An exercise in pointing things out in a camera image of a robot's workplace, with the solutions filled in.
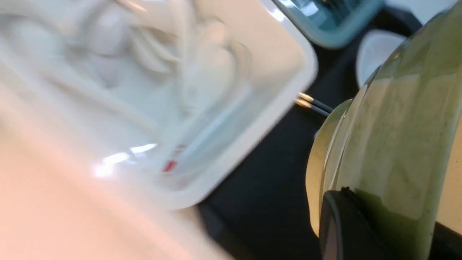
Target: chopsticks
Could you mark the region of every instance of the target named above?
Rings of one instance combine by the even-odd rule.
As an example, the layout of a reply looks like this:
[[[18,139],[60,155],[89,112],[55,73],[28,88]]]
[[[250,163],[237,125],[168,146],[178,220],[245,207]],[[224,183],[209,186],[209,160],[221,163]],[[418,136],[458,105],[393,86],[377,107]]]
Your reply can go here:
[[[318,100],[305,93],[299,93],[295,103],[301,107],[311,109],[325,117],[328,117],[329,114],[333,111],[330,106],[319,102]]]

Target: green bowl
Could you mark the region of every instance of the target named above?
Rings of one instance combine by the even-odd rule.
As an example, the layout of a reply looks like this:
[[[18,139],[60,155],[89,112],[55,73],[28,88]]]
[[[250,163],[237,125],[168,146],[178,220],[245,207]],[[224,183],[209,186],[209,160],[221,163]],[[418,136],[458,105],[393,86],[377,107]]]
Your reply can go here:
[[[438,205],[450,158],[457,160],[451,148],[456,132],[462,136],[460,24],[462,3],[405,41],[353,101],[328,117],[306,175],[316,233],[322,195],[350,187],[398,259],[428,258],[435,221],[446,217]]]

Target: plastic container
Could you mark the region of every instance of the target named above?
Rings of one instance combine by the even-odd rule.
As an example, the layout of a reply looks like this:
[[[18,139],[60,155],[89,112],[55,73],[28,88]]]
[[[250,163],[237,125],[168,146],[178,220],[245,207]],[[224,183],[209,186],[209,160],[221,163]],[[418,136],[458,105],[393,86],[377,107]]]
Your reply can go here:
[[[169,209],[200,202],[314,81],[317,59],[270,0],[198,0],[196,7],[200,19],[218,18],[226,25],[235,54],[243,57],[237,60],[237,82],[219,102],[185,115],[176,79],[134,63],[121,66],[118,85],[91,88],[94,81],[79,81],[60,67],[50,73],[53,67],[21,57],[17,45],[8,43],[8,33],[16,32],[6,30],[0,37],[7,50],[0,54],[6,125],[96,198],[106,190],[140,212],[152,210],[152,201]],[[41,48],[40,38],[35,40]],[[37,73],[43,68],[52,80]],[[80,89],[50,83],[62,80],[56,75],[63,71],[64,83]],[[81,92],[101,95],[88,99]],[[109,109],[106,97],[115,97],[112,104],[124,108]]]
[[[368,32],[358,49],[356,58],[356,80],[362,87],[369,76],[381,66],[393,51],[404,42],[402,35],[383,30]]]

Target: clear plastic container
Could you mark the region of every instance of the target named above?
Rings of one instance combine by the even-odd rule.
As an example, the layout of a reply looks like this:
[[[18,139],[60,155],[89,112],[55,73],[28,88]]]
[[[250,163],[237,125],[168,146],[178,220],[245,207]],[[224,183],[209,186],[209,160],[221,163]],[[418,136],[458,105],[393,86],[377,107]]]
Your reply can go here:
[[[47,64],[24,55],[67,47],[30,25],[12,29],[15,18],[2,16],[0,108],[7,127],[93,194],[108,191],[141,211],[152,201],[169,209],[200,202],[314,81],[317,59],[270,0],[197,0],[195,8],[199,23],[225,24],[236,66],[231,87],[193,110],[182,105],[174,62],[167,63],[172,73],[156,73],[124,56],[115,83],[101,87],[75,49],[68,65],[62,57]]]

